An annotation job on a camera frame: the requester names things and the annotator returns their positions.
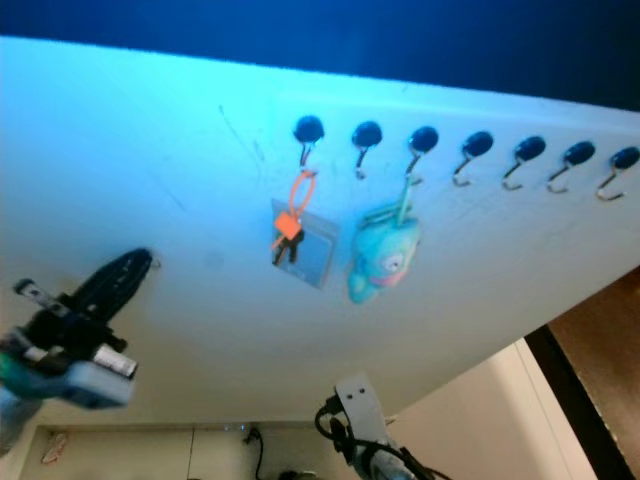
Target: orange keychain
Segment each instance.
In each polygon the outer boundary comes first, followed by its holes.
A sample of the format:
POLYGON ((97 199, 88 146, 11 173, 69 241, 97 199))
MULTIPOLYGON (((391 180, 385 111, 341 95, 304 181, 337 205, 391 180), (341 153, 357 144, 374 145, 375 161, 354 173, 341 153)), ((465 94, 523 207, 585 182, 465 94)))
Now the orange keychain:
POLYGON ((316 173, 310 170, 304 170, 298 178, 296 178, 293 187, 291 187, 291 193, 289 194, 289 211, 282 212, 276 218, 274 222, 275 227, 280 232, 280 236, 276 239, 275 242, 271 245, 271 250, 275 250, 278 245, 282 243, 282 241, 286 238, 287 240, 293 240, 300 230, 302 230, 302 226, 300 225, 300 215, 307 208, 309 201, 311 200, 311 195, 313 195, 313 189, 316 186, 316 173), (302 184, 302 181, 305 179, 310 179, 311 184, 309 185, 309 190, 307 191, 307 195, 304 198, 302 204, 296 209, 293 204, 296 196, 296 192, 298 188, 302 184))

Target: white wall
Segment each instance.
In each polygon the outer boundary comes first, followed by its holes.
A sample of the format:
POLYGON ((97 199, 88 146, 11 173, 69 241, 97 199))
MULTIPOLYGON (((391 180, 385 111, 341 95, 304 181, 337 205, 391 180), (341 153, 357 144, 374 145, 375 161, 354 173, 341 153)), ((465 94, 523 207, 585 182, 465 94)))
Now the white wall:
POLYGON ((153 272, 113 326, 140 362, 127 409, 87 413, 57 402, 52 423, 153 424, 307 420, 339 378, 366 370, 398 412, 640 264, 640 167, 594 197, 607 159, 637 144, 640 114, 537 98, 324 75, 59 42, 2 39, 1 288, 7 326, 31 307, 11 292, 31 277, 56 292, 125 250, 148 246, 153 272), (319 291, 273 268, 273 198, 298 173, 295 121, 326 137, 309 209, 340 226, 319 291), (384 141, 354 175, 350 138, 377 120, 384 141), (360 217, 394 200, 407 137, 440 132, 416 172, 424 236, 393 292, 346 295, 360 217), (453 186, 460 147, 495 144, 453 186), (500 178, 513 149, 539 134, 544 156, 500 178), (562 152, 590 139, 596 157, 552 195, 562 152))
MULTIPOLYGON (((314 470, 326 479, 357 478, 315 430, 261 430, 263 478, 290 469, 314 470)), ((389 430, 424 464, 455 480, 596 480, 524 342, 412 405, 389 430)), ((191 434, 72 432, 56 465, 40 465, 42 448, 32 451, 22 480, 253 478, 259 447, 243 444, 246 432, 196 429, 192 449, 191 434)))

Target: key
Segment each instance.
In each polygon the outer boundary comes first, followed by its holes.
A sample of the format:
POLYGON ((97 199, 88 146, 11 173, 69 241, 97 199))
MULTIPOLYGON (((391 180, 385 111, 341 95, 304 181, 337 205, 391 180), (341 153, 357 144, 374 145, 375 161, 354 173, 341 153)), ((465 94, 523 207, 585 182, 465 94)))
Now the key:
POLYGON ((290 244, 291 244, 291 240, 289 240, 287 237, 284 237, 282 241, 278 244, 276 254, 273 257, 273 262, 272 262, 276 267, 279 267, 280 264, 282 263, 284 254, 287 250, 289 250, 290 244))
POLYGON ((300 230, 293 240, 289 241, 289 263, 294 264, 298 259, 298 245, 304 240, 304 230, 300 230))

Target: stuffed fish toy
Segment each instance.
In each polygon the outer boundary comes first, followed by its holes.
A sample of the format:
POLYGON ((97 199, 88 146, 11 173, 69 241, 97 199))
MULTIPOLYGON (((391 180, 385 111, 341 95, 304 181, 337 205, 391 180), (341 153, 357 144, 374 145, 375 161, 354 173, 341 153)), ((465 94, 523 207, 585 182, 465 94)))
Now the stuffed fish toy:
POLYGON ((407 179, 400 202, 369 213, 353 241, 349 297, 364 303, 404 278, 420 241, 420 223, 407 218, 409 191, 420 180, 407 179))

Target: black hook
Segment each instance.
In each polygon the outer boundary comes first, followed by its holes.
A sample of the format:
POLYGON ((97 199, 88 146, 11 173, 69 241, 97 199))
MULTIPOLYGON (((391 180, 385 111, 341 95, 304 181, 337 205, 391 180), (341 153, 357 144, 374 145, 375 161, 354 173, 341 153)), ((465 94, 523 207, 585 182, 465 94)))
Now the black hook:
POLYGON ((568 172, 571 167, 575 167, 576 165, 586 162, 593 157, 594 153, 596 153, 596 147, 591 142, 576 143, 573 147, 564 152, 562 157, 564 166, 549 177, 549 180, 547 180, 547 190, 551 193, 567 193, 569 189, 566 187, 562 187, 560 189, 555 188, 554 181, 556 178, 568 172))
POLYGON ((493 146, 493 137, 489 132, 478 132, 471 135, 467 138, 467 141, 462 145, 462 155, 464 155, 464 162, 460 164, 458 168, 456 168, 455 172, 453 172, 453 183, 456 187, 466 187, 467 185, 471 185, 471 181, 464 180, 460 181, 459 176, 460 172, 467 164, 476 157, 480 155, 484 155, 487 153, 491 147, 493 146))
POLYGON ((620 171, 626 170, 627 168, 631 168, 634 166, 638 160, 640 159, 640 150, 636 147, 627 147, 623 150, 620 150, 613 157, 611 157, 611 170, 612 173, 604 182, 600 184, 598 190, 596 190, 596 197, 604 202, 610 202, 612 200, 617 200, 626 195, 626 192, 620 192, 612 197, 607 197, 604 194, 604 189, 611 181, 618 176, 620 171))
POLYGON ((411 163, 407 167, 407 176, 411 175, 420 157, 431 150, 438 143, 438 132, 432 127, 421 127, 409 138, 409 150, 413 155, 411 163))
POLYGON ((502 177, 502 186, 507 190, 519 190, 522 188, 521 184, 510 185, 509 177, 513 172, 515 172, 518 168, 520 168, 524 162, 528 162, 529 160, 533 160, 537 156, 539 156, 544 149, 547 148, 547 144, 545 143, 542 137, 529 137, 526 140, 520 142, 520 144, 516 147, 514 152, 514 156, 516 158, 516 164, 509 169, 507 173, 502 177))
POLYGON ((322 122, 318 117, 307 115, 298 120, 293 135, 302 144, 302 153, 300 154, 300 170, 305 170, 307 158, 316 143, 324 137, 324 129, 322 122))
POLYGON ((356 131, 353 132, 351 141, 360 150, 358 163, 356 164, 356 177, 363 180, 366 175, 362 171, 362 161, 371 147, 375 147, 382 141, 382 129, 376 122, 369 121, 358 125, 356 131))

